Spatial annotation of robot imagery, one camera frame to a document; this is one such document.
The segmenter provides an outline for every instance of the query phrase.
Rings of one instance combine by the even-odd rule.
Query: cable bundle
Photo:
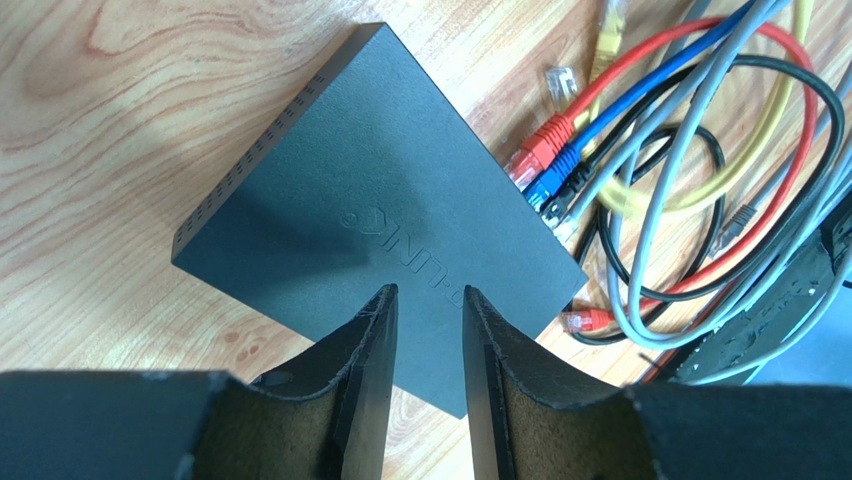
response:
[[[847,141],[843,152],[840,152],[845,116],[838,98],[838,94],[846,95],[852,84],[852,65],[837,94],[812,73],[810,59],[800,41],[807,30],[813,1],[796,1],[792,35],[766,23],[791,0],[753,0],[727,18],[699,19],[709,3],[706,0],[696,1],[685,23],[649,38],[614,61],[565,112],[555,115],[539,133],[525,142],[515,157],[516,162],[509,166],[513,179],[520,178],[512,174],[516,168],[524,169],[524,181],[516,183],[530,205],[542,213],[545,222],[563,240],[574,233],[577,219],[593,207],[596,198],[601,203],[594,221],[581,239],[577,258],[579,261],[584,259],[595,235],[601,238],[607,256],[607,289],[612,311],[573,312],[569,317],[572,325],[583,327],[600,326],[612,319],[623,333],[592,338],[573,332],[575,338],[585,343],[600,345],[629,338],[642,347],[665,350],[681,347],[713,331],[747,309],[766,291],[781,274],[790,256],[852,185],[850,142]],[[681,50],[681,39],[702,30],[707,32]],[[741,55],[740,49],[755,32],[782,45],[787,50],[788,60]],[[629,88],[597,118],[592,118],[587,126],[574,132],[578,117],[599,101],[596,99],[607,84],[626,68],[672,42],[658,68]],[[714,47],[702,61],[685,67],[692,59]],[[770,69],[782,76],[776,82],[770,104],[746,147],[726,165],[715,137],[699,124],[724,77],[730,69],[741,67]],[[722,225],[724,194],[743,177],[767,145],[786,108],[793,80],[805,87],[805,122],[797,150],[758,195],[733,215],[728,224]],[[655,105],[666,93],[669,93],[668,97]],[[819,121],[817,97],[825,104],[825,112]],[[685,100],[690,100],[690,108],[681,124],[661,128]],[[623,118],[583,161],[580,152],[622,114]],[[633,133],[625,136],[631,125]],[[805,185],[782,212],[783,204],[803,171],[817,130],[821,132],[827,125],[830,125],[830,133],[826,150]],[[716,175],[706,185],[687,195],[669,198],[677,171],[690,141],[696,135],[709,147]],[[639,151],[663,139],[667,139],[663,147],[636,168]],[[630,188],[633,182],[658,164],[662,164],[661,173],[651,195]],[[770,195],[770,203],[754,226],[737,238]],[[669,219],[686,218],[710,205],[715,205],[710,228],[681,281],[664,292],[643,287],[651,239],[663,215]],[[773,222],[779,212],[780,216]],[[639,213],[644,213],[645,218],[633,267],[628,272],[618,258],[621,218],[622,215]],[[727,249],[735,239],[734,245]],[[734,263],[746,252],[745,257]],[[714,260],[702,268],[708,256],[713,256]],[[819,307],[776,351],[696,383],[747,371],[788,349],[818,321],[850,271],[852,261],[847,259],[837,272],[837,285],[829,289]],[[619,293],[619,282],[622,281],[628,285],[626,308],[622,307]],[[663,333],[649,328],[671,302],[709,294],[715,296],[686,330]]]

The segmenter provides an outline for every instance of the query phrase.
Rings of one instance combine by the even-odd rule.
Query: d-link logo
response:
[[[345,228],[358,229],[364,235],[375,235],[379,246],[387,253],[399,245],[399,263],[413,274],[428,281],[429,286],[444,290],[444,298],[456,308],[462,308],[464,291],[447,278],[449,272],[429,250],[415,247],[411,244],[411,235],[403,230],[398,223],[390,220],[384,210],[373,207],[369,214],[358,217],[354,213],[344,214],[340,224]]]

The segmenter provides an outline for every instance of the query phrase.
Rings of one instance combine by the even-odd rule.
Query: black object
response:
[[[465,292],[464,356],[478,479],[846,478],[852,390],[618,390],[572,368]]]
[[[633,172],[633,178],[631,178],[631,185],[645,175],[648,174],[653,168],[660,163],[668,154],[669,149],[671,148],[673,137],[677,133],[678,126],[668,126],[661,128],[655,131],[651,136],[646,138],[642,142],[642,147],[645,148],[652,143],[662,140],[663,138],[667,138],[665,144],[660,147],[656,152],[654,152],[651,157],[646,160],[644,163],[639,165],[636,170]],[[725,166],[725,153],[722,151],[721,145],[719,145],[719,141],[716,137],[706,128],[699,126],[695,131],[695,135],[707,144],[708,149],[710,150],[710,159],[713,162],[713,167],[716,171],[722,169]],[[627,268],[625,268],[624,263],[622,263],[621,258],[618,256],[618,252],[615,249],[615,245],[613,245],[612,238],[609,234],[609,228],[607,226],[607,222],[609,221],[609,210],[606,209],[603,205],[598,205],[597,214],[595,216],[595,220],[589,222],[589,226],[586,228],[586,231],[583,232],[583,237],[580,240],[580,244],[578,246],[577,254],[574,258],[577,260],[577,263],[582,265],[586,261],[586,254],[589,252],[589,248],[592,246],[592,241],[595,238],[595,234],[598,234],[601,239],[601,245],[604,248],[604,253],[606,254],[607,260],[615,267],[619,277],[625,283],[630,282],[630,276],[627,273]],[[701,245],[698,247],[698,252],[695,254],[695,258],[693,258],[692,263],[687,267],[683,276],[686,278],[693,275],[697,272],[701,265],[704,263],[704,260],[707,259],[707,255],[710,253],[710,249],[713,246],[713,241],[716,239],[716,235],[719,233],[719,229],[722,228],[722,222],[725,219],[725,195],[720,195],[719,198],[716,199],[716,202],[713,205],[713,215],[710,218],[710,226],[707,228],[707,233],[704,235],[704,240],[701,242]],[[648,314],[646,314],[642,318],[642,322],[647,326],[654,323],[658,318],[660,318],[666,310],[672,305],[671,302],[663,302],[662,304],[654,307]],[[613,335],[609,335],[606,337],[590,337],[584,335],[579,332],[574,332],[571,334],[575,340],[578,342],[584,343],[586,345],[593,346],[602,346],[602,345],[610,345],[616,342],[620,342],[622,340],[626,340],[627,336],[623,333],[616,333]]]
[[[786,228],[786,235],[794,235]],[[748,362],[781,344],[794,332],[834,281],[834,271],[852,242],[852,195],[826,217],[793,254],[784,272],[755,304],[722,328],[678,351],[655,381],[682,382]],[[747,382],[753,369],[720,381]]]
[[[0,478],[381,478],[396,286],[244,385],[226,372],[0,375]]]
[[[465,413],[462,287],[539,334],[585,283],[394,33],[363,25],[178,229],[173,263],[307,336],[400,286],[396,384]]]

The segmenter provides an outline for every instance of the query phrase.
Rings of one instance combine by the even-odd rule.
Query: wood grain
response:
[[[671,24],[686,3],[632,2],[627,46]],[[737,3],[720,0],[713,10]],[[817,71],[836,82],[852,56],[852,7],[817,4],[807,47]],[[361,22],[388,22],[504,161],[550,113],[544,70],[586,70],[597,5],[0,3],[0,369],[228,369],[251,378],[295,356],[308,340],[170,266],[180,222]],[[752,51],[779,51],[752,43]],[[728,151],[747,134],[772,78],[735,71],[717,95],[705,126]],[[797,96],[754,180],[790,148],[800,109]],[[698,152],[679,189],[708,174]],[[747,195],[741,190],[733,197]],[[664,284],[684,268],[704,222],[664,225],[652,278]],[[605,304],[602,269],[594,250],[582,301]],[[672,308],[665,324],[682,324],[698,306]],[[634,345],[583,348],[555,323],[538,340],[615,384],[647,368]],[[395,389],[385,477],[471,476],[466,421]]]

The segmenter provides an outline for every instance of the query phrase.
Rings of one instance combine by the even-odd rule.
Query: black cable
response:
[[[740,274],[745,272],[748,268],[754,266],[759,260],[761,260],[761,254],[763,251],[767,249],[769,244],[778,236],[781,229],[784,225],[789,223],[795,216],[801,215],[803,212],[803,208],[805,205],[810,203],[813,195],[816,193],[815,186],[821,182],[822,178],[825,176],[828,168],[834,162],[837,153],[840,150],[841,142],[843,140],[843,129],[845,128],[845,115],[843,111],[843,105],[840,102],[840,99],[837,98],[837,95],[831,89],[831,87],[826,84],[821,78],[816,76],[814,73],[809,72],[798,65],[794,65],[785,60],[765,57],[760,55],[740,55],[734,60],[733,66],[753,66],[766,68],[770,70],[778,71],[779,73],[783,73],[785,75],[789,75],[796,80],[799,80],[805,83],[808,87],[812,88],[817,95],[819,95],[826,103],[826,109],[831,115],[831,126],[829,133],[829,141],[826,146],[826,150],[823,152],[822,157],[820,158],[819,163],[817,164],[814,173],[811,174],[808,181],[796,195],[795,199],[790,203],[790,206],[784,210],[769,232],[763,237],[757,247],[755,247],[752,251],[750,251],[742,260],[740,260],[733,268],[716,278],[715,280],[707,283],[704,286],[698,287],[694,290],[681,292],[681,293],[663,293],[663,292],[655,292],[653,290],[649,290],[645,287],[642,287],[641,293],[643,296],[652,298],[654,300],[659,300],[663,302],[677,302],[684,300],[693,300],[696,298],[703,297],[704,295],[713,293],[719,288],[724,287],[732,280],[737,278]],[[612,142],[613,144],[618,140],[618,137],[610,138],[607,137],[605,142]],[[612,247],[611,250],[615,250],[612,246],[612,239],[608,238],[608,231],[604,233],[602,239],[604,244],[609,240],[609,245],[604,245],[604,248]],[[621,262],[616,262],[613,264],[614,268],[618,272],[618,276],[626,281],[628,278],[627,269]]]
[[[790,206],[788,206],[781,213],[778,220],[769,229],[769,232],[760,240],[758,245],[754,249],[752,249],[748,254],[746,254],[746,256],[741,259],[733,268],[725,272],[717,279],[709,282],[707,285],[688,292],[655,296],[653,293],[651,293],[650,295],[646,295],[647,291],[643,288],[642,294],[648,296],[649,298],[655,298],[663,302],[691,300],[694,298],[699,298],[714,292],[715,290],[736,279],[747,269],[754,267],[756,264],[762,263],[762,261],[765,260],[766,257],[771,253],[769,252],[768,247],[772,244],[772,242],[774,242],[778,238],[785,225],[795,221],[797,217],[803,215],[806,211],[806,208],[812,203],[814,196],[817,193],[817,187],[823,183],[826,172],[828,171],[829,167],[834,162],[838,152],[840,151],[843,139],[843,131],[845,129],[846,123],[845,114],[843,111],[843,104],[841,103],[837,95],[834,93],[834,91],[831,89],[831,87],[826,84],[821,78],[819,78],[812,72],[804,70],[798,65],[794,65],[785,60],[760,55],[737,56],[737,58],[733,62],[732,67],[738,66],[752,66],[775,70],[779,73],[793,77],[794,79],[804,83],[805,85],[810,87],[814,92],[816,92],[816,94],[825,102],[826,111],[831,116],[830,133],[825,151],[820,157],[820,160],[817,163],[814,172],[811,174],[811,176],[796,194],[793,201],[790,202]],[[658,94],[658,96],[662,95],[662,93],[671,88],[675,83],[681,81],[683,79],[683,76],[692,71],[692,68],[693,67],[687,67],[678,72],[682,73],[683,75],[672,75],[672,77],[667,79],[667,82],[668,80],[676,78],[679,78],[679,80],[674,80],[674,83],[672,83],[667,88],[661,88],[663,87],[663,84],[658,86],[658,88],[661,88],[662,90]],[[640,102],[646,103],[647,105],[653,103],[653,101],[644,102],[644,100],[645,97],[643,97],[642,101]],[[628,112],[628,115],[630,115],[630,113],[632,113],[634,109],[637,109],[637,107],[640,107],[638,103],[636,106],[634,106],[633,109],[631,109],[631,112]],[[617,125],[616,128],[610,133],[610,135],[607,136],[604,142],[601,143],[598,149],[603,152],[609,151],[609,149],[611,149],[618,141],[620,136],[623,135],[624,130],[619,130]]]
[[[677,126],[665,127],[659,130],[656,130],[652,133],[648,138],[646,138],[642,142],[642,148],[647,148],[650,144],[662,140],[663,138],[668,138],[669,140],[660,147],[654,154],[646,160],[644,163],[639,165],[633,173],[633,177],[631,178],[630,184],[634,184],[639,179],[648,174],[655,166],[657,166],[669,153],[669,149],[672,145],[672,140],[674,139],[675,134],[677,133]],[[707,147],[710,150],[710,158],[713,161],[713,167],[716,171],[719,171],[722,167],[725,166],[725,153],[722,151],[721,145],[719,145],[719,141],[716,137],[706,128],[698,127],[696,130],[696,135],[701,137],[704,140],[704,143],[707,144]],[[598,231],[607,231],[606,225],[608,220],[609,210],[607,210],[603,205],[599,205],[597,208],[597,214],[595,219],[589,222],[589,227],[583,233],[583,237],[580,240],[580,245],[578,252],[576,254],[577,263],[582,265],[585,262],[586,255],[588,254],[589,248],[591,247],[592,241],[594,240],[595,234]],[[690,266],[687,268],[684,273],[684,277],[688,277],[695,272],[697,272],[701,268],[701,264],[704,263],[704,260],[707,259],[707,255],[710,253],[710,249],[713,246],[713,240],[715,240],[716,235],[719,233],[719,230],[722,228],[722,223],[725,219],[725,196],[722,195],[718,199],[713,206],[713,215],[710,220],[710,227],[707,229],[707,234],[704,237],[704,241],[698,249],[698,253],[695,255]],[[610,262],[613,260],[620,262],[618,255],[615,255],[615,258],[611,258],[613,254],[612,251],[605,251],[607,257]],[[666,310],[672,305],[671,302],[663,302],[662,304],[655,307],[651,312],[649,312],[646,316],[642,318],[643,323],[645,325],[650,325],[654,321],[656,321],[660,316],[665,313]],[[583,335],[582,333],[575,332],[572,334],[575,340],[580,343],[585,343],[586,345],[594,345],[594,346],[602,346],[602,345],[611,345],[616,342],[620,342],[627,338],[623,333],[617,333],[614,335],[610,335],[608,337],[588,337]]]

